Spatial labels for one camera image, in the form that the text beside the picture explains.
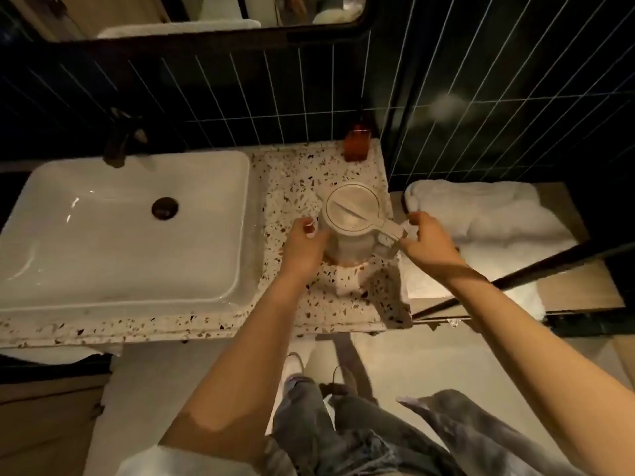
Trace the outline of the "person's right hand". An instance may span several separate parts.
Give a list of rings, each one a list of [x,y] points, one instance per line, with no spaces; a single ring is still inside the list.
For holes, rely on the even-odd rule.
[[[414,212],[408,214],[408,222],[417,227],[416,240],[423,245],[423,260],[411,260],[421,271],[446,288],[453,279],[469,271],[451,237],[435,217]]]

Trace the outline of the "person's left hand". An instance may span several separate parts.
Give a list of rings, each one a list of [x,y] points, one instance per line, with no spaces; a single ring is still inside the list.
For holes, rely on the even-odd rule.
[[[330,236],[330,229],[318,229],[313,239],[307,239],[303,232],[303,217],[295,219],[284,243],[279,275],[302,286],[308,284],[322,265]]]

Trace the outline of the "white electric kettle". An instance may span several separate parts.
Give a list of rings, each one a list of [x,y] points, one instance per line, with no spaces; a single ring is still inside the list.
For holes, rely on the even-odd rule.
[[[319,224],[331,232],[325,249],[329,264],[355,267],[377,257],[392,260],[406,230],[388,215],[374,189],[360,182],[322,186]]]

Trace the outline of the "person's right forearm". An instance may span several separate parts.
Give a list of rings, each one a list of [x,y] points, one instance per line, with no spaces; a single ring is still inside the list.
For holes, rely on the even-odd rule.
[[[595,476],[635,476],[635,392],[464,264],[433,276],[463,305],[547,431]]]

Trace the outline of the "person's left forearm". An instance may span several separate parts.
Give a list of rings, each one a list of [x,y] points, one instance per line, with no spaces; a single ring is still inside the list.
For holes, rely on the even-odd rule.
[[[282,268],[159,445],[261,464],[295,313],[317,269]]]

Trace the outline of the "folded white bath towel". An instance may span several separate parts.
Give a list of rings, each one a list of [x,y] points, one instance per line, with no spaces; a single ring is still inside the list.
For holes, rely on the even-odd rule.
[[[535,242],[563,248],[577,244],[528,183],[420,180],[405,190],[404,203],[409,213],[436,218],[456,242]]]

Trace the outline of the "red soap dispenser bottle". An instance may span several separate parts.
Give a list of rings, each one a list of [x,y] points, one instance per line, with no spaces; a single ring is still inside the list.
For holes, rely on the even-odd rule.
[[[362,110],[356,113],[343,143],[346,162],[363,162],[368,159],[373,129]]]

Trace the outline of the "person's white left shoe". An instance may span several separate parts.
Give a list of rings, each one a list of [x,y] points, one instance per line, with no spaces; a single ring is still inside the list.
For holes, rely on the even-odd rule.
[[[284,385],[295,377],[304,376],[304,364],[301,356],[297,352],[290,352],[284,361],[282,367],[280,387],[284,388]]]

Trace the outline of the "dark round sink drain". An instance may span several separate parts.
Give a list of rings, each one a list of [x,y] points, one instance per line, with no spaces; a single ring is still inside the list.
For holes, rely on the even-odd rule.
[[[179,212],[179,203],[172,197],[162,197],[154,201],[151,207],[152,216],[159,221],[168,221]]]

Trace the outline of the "person's right shoe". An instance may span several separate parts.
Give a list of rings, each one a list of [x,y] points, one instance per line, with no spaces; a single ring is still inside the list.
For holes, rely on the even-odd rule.
[[[331,380],[332,395],[358,395],[355,376],[346,366],[337,366]]]

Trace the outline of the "wooden shelf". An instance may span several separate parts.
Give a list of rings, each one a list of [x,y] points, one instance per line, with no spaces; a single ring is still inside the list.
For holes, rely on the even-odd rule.
[[[589,239],[589,232],[583,219],[563,183],[532,185],[538,190],[542,204],[550,209],[571,231],[577,241],[576,245]],[[453,241],[458,248],[467,243]],[[568,249],[562,246],[537,245],[545,251],[547,257]],[[546,313],[585,312],[624,306],[623,299],[602,261],[592,261],[577,268],[540,279],[536,283]]]

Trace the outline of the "white rectangular sink basin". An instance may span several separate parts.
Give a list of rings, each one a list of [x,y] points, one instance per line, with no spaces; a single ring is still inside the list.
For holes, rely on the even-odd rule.
[[[0,233],[0,316],[240,312],[263,272],[263,187],[242,151],[45,163]],[[162,197],[179,203],[168,221]]]

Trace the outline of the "grey garment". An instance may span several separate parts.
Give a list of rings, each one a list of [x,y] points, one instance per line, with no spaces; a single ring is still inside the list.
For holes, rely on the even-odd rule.
[[[466,476],[585,476],[459,391],[398,402],[425,420]]]

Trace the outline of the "person's grey jeans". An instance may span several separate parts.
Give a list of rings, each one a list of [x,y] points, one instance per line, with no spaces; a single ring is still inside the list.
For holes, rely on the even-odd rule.
[[[271,438],[298,476],[466,476],[416,427],[352,393],[334,394],[332,421],[319,386],[288,376]]]

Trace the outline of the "black faucet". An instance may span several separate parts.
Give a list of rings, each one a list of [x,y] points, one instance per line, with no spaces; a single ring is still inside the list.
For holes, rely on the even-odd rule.
[[[127,156],[148,152],[148,136],[143,115],[129,113],[115,106],[110,108],[110,114],[112,134],[107,140],[102,159],[107,166],[120,169]]]

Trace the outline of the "person's white shirt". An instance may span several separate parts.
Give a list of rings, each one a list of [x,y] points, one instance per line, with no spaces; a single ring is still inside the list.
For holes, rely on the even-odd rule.
[[[268,439],[258,466],[156,445],[125,459],[115,476],[298,476],[298,472],[289,456]]]

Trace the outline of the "wooden cabinet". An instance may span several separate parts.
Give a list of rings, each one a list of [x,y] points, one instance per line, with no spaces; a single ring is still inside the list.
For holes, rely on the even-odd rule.
[[[0,476],[83,476],[109,379],[0,383]]]

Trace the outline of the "black framed wall mirror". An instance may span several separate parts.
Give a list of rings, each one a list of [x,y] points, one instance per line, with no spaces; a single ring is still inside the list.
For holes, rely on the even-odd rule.
[[[368,0],[0,0],[0,18],[28,40],[122,39],[346,24]]]

